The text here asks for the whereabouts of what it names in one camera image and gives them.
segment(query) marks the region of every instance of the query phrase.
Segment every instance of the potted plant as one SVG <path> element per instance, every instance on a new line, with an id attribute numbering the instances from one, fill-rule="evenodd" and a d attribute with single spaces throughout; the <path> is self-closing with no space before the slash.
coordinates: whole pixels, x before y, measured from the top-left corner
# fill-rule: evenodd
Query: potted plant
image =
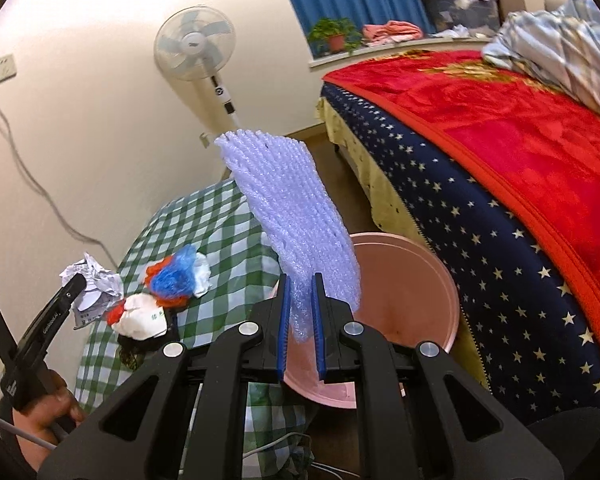
<path id="1" fill-rule="evenodd" d="M 349 18 L 321 18 L 306 38 L 311 43 L 326 44 L 329 52 L 335 54 L 360 46 L 362 35 Z"/>

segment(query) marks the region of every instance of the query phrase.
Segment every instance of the pink plastic basin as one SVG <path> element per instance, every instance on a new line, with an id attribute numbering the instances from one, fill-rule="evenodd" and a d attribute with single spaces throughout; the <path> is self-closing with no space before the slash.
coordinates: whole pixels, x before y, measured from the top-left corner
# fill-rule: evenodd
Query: pink plastic basin
<path id="1" fill-rule="evenodd" d="M 449 351 L 460 306 L 456 286 L 442 262 L 398 235 L 359 233 L 351 238 L 362 277 L 362 300 L 354 319 L 379 330 L 389 341 L 413 347 L 431 340 Z M 319 404 L 356 407 L 353 383 L 318 380 L 313 338 L 299 343 L 289 335 L 285 383 Z"/>

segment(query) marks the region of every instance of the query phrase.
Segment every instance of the foam netting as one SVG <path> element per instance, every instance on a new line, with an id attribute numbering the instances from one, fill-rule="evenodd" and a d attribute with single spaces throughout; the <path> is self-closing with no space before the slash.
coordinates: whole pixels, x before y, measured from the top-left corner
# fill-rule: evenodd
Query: foam netting
<path id="1" fill-rule="evenodd" d="M 321 272 L 327 296 L 360 305 L 353 243 L 304 142 L 238 130 L 216 139 L 224 163 L 278 254 L 291 282 L 293 334 L 313 333 L 311 279 Z"/>

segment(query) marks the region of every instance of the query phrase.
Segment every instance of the navy star-patterned bedsheet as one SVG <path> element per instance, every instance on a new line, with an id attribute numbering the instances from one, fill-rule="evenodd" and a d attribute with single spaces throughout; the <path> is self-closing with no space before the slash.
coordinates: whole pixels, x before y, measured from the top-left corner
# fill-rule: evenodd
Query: navy star-patterned bedsheet
<path id="1" fill-rule="evenodd" d="M 493 395 L 525 424 L 600 408 L 600 346 L 526 227 L 435 144 L 336 85 L 322 95 L 451 272 Z"/>

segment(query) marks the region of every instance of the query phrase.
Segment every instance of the electrical cable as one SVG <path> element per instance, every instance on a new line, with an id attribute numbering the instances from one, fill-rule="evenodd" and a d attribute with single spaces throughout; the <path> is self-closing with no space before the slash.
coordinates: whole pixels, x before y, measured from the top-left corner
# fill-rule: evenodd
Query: electrical cable
<path id="1" fill-rule="evenodd" d="M 268 444 L 265 444 L 264 446 L 257 447 L 256 449 L 252 449 L 251 451 L 248 451 L 248 452 L 244 453 L 243 456 L 242 456 L 242 459 L 244 460 L 248 456 L 251 456 L 253 454 L 256 454 L 256 453 L 259 453 L 261 451 L 264 451 L 265 449 L 269 449 L 270 447 L 273 447 L 276 444 L 279 444 L 283 440 L 288 439 L 290 436 L 295 436 L 295 435 L 307 437 L 309 439 L 309 449 L 311 449 L 311 436 L 309 436 L 309 435 L 307 435 L 305 433 L 298 433 L 296 431 L 292 431 L 291 433 L 287 433 L 285 436 L 281 436 L 279 439 L 274 440 L 273 442 L 269 442 Z"/>
<path id="2" fill-rule="evenodd" d="M 327 469 L 331 469 L 331 470 L 337 471 L 338 473 L 343 473 L 345 475 L 350 475 L 350 476 L 355 476 L 356 478 L 360 478 L 359 474 L 352 473 L 351 471 L 347 471 L 346 469 L 340 469 L 340 468 L 334 467 L 332 465 L 321 464 L 320 462 L 312 462 L 312 465 L 313 464 L 319 465 L 320 467 L 326 467 Z"/>
<path id="3" fill-rule="evenodd" d="M 332 471 L 331 469 L 327 469 L 325 467 L 320 467 L 319 465 L 316 465 L 315 462 L 312 462 L 310 464 L 311 467 L 315 467 L 316 469 L 319 469 L 320 471 L 326 471 L 327 473 L 331 473 L 332 475 L 336 476 L 337 478 L 339 478 L 340 480 L 344 480 L 344 478 L 342 478 L 342 476 L 340 476 L 338 473 L 336 473 L 335 471 Z"/>
<path id="4" fill-rule="evenodd" d="M 16 146 L 15 140 L 13 139 L 13 133 L 11 132 L 10 122 L 1 109 L 0 109 L 0 118 L 2 119 L 2 122 L 4 122 L 4 125 L 6 127 L 6 132 L 0 127 L 0 134 L 9 143 L 9 146 L 11 148 L 11 155 L 13 155 L 14 161 L 16 163 L 16 168 L 18 169 L 18 172 L 23 177 L 23 179 L 26 181 L 27 185 L 35 193 L 37 193 L 38 195 L 40 195 L 42 198 L 44 198 L 46 200 L 46 202 L 49 204 L 49 206 L 53 210 L 54 214 L 56 215 L 56 218 L 58 218 L 60 225 L 69 234 L 69 236 L 71 236 L 74 240 L 77 240 L 79 242 L 82 242 L 85 244 L 96 245 L 96 246 L 100 247 L 104 251 L 104 253 L 107 255 L 107 258 L 109 259 L 109 261 L 113 264 L 113 268 L 117 269 L 118 264 L 116 263 L 115 259 L 111 255 L 111 252 L 109 251 L 109 249 L 107 249 L 106 245 L 102 241 L 98 240 L 97 238 L 92 238 L 90 236 L 87 236 L 87 235 L 81 233 L 80 231 L 78 231 L 77 229 L 72 227 L 72 225 L 69 224 L 69 222 L 64 218 L 64 216 L 58 209 L 58 206 L 56 205 L 56 202 L 53 200 L 51 195 L 49 195 L 48 191 L 35 179 L 35 177 L 29 171 L 29 168 L 26 166 L 26 164 L 22 160 L 22 157 L 20 156 L 20 152 L 18 151 L 18 147 Z"/>
<path id="5" fill-rule="evenodd" d="M 25 438 L 25 439 L 29 440 L 30 442 L 33 442 L 34 444 L 38 444 L 40 447 L 44 447 L 45 449 L 48 449 L 49 451 L 53 451 L 56 448 L 56 446 L 54 446 L 52 443 L 47 442 L 46 440 L 42 440 L 41 438 L 38 438 L 36 436 L 33 436 L 32 434 L 27 433 L 26 431 L 23 431 L 20 428 L 16 428 L 16 426 L 8 423 L 6 420 L 2 420 L 1 418 L 0 418 L 0 428 L 3 428 L 4 430 L 8 431 L 9 433 L 13 433 L 17 436 L 21 436 L 22 438 Z"/>

